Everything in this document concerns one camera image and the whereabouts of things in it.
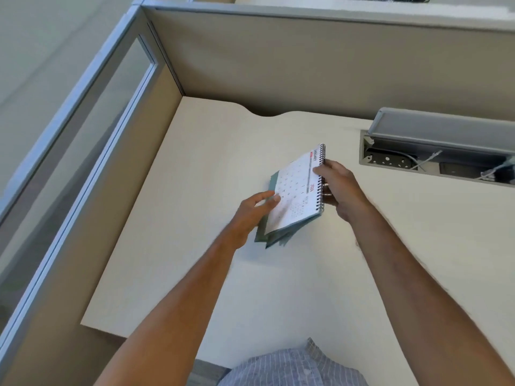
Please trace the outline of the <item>person's right forearm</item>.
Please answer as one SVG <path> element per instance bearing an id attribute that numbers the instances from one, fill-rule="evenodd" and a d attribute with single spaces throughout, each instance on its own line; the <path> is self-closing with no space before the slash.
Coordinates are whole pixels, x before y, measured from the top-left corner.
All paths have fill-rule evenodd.
<path id="1" fill-rule="evenodd" d="M 419 386 L 515 386 L 515 376 L 386 219 L 359 203 L 347 220 Z"/>

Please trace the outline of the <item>spiral-bound desk calendar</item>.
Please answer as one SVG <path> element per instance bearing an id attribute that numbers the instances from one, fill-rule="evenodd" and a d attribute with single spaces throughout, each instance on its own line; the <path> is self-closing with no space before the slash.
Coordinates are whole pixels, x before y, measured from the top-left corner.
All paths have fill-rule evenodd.
<path id="1" fill-rule="evenodd" d="M 325 144 L 280 169 L 270 178 L 269 190 L 280 196 L 279 204 L 257 226 L 254 242 L 285 246 L 304 226 L 319 218 L 325 209 L 322 176 L 313 172 L 325 163 Z"/>

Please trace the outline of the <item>person's right hand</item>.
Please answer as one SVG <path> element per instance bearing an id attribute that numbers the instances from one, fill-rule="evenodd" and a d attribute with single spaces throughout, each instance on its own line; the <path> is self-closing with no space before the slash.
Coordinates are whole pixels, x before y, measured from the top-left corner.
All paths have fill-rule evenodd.
<path id="1" fill-rule="evenodd" d="M 323 177 L 324 187 L 329 190 L 324 191 L 324 201 L 335 206 L 338 216 L 352 227 L 364 222 L 375 207 L 361 189 L 353 172 L 337 161 L 327 159 L 324 164 L 335 171 L 334 177 Z"/>

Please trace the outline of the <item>beige cubicle partition panel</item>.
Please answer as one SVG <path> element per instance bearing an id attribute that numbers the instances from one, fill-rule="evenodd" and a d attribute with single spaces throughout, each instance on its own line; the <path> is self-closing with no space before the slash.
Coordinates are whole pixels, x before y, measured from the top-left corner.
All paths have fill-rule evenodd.
<path id="1" fill-rule="evenodd" d="M 515 17 L 144 0 L 185 96 L 372 119 L 382 107 L 515 121 Z"/>

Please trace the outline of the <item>person's left hand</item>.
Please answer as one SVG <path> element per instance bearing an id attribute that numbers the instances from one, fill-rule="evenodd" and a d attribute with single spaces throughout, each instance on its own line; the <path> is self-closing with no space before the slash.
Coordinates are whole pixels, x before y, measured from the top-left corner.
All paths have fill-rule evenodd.
<path id="1" fill-rule="evenodd" d="M 248 239 L 261 219 L 269 213 L 261 213 L 258 206 L 267 198 L 278 195 L 273 190 L 259 192 L 241 201 L 236 213 L 220 234 L 220 238 L 227 243 L 230 248 L 236 250 L 241 248 Z"/>

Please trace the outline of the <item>person's left forearm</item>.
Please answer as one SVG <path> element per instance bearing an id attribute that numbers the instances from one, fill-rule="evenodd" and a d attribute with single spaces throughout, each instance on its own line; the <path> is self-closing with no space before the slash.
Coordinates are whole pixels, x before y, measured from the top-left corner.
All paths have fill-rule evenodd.
<path id="1" fill-rule="evenodd" d="M 94 386 L 185 386 L 236 250 L 223 231 L 126 339 Z"/>

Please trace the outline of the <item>striped grey shirt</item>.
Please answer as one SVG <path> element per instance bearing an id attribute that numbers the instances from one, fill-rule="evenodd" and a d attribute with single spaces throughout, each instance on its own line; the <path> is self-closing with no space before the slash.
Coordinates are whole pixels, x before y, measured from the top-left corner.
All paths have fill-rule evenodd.
<path id="1" fill-rule="evenodd" d="M 300 348 L 252 357 L 217 386 L 369 386 L 364 376 L 329 357 L 309 338 Z"/>

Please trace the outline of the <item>cubicle partition with glass pane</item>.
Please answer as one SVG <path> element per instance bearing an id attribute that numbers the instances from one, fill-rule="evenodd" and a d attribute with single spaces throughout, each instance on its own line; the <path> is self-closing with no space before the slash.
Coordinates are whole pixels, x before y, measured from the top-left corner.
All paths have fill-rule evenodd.
<path id="1" fill-rule="evenodd" d="M 81 321 L 183 97 L 145 1 L 0 201 L 0 386 L 89 386 L 120 345 Z"/>

